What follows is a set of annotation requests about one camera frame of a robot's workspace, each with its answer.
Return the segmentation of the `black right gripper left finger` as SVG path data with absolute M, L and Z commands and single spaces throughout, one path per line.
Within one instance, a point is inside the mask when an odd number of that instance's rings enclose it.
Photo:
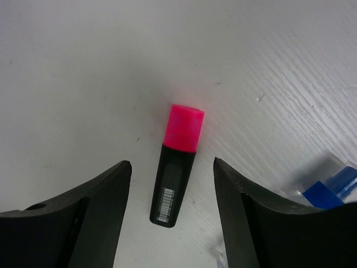
M 1 267 L 113 267 L 131 175 L 121 161 L 56 197 L 2 212 Z

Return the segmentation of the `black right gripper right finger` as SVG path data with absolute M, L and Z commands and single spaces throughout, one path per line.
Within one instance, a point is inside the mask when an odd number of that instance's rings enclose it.
M 319 209 L 251 181 L 222 159 L 214 183 L 229 267 L 355 267 L 356 204 Z

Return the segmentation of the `clear spray bottle blue cap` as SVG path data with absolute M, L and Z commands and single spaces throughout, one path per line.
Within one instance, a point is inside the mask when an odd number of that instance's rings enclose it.
M 277 192 L 294 202 L 332 209 L 356 202 L 356 163 L 326 154 L 303 166 Z

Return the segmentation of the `pink and black highlighter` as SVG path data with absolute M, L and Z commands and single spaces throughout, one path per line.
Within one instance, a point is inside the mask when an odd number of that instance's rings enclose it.
M 149 219 L 153 224 L 175 226 L 199 144 L 205 112 L 171 106 L 161 147 Z

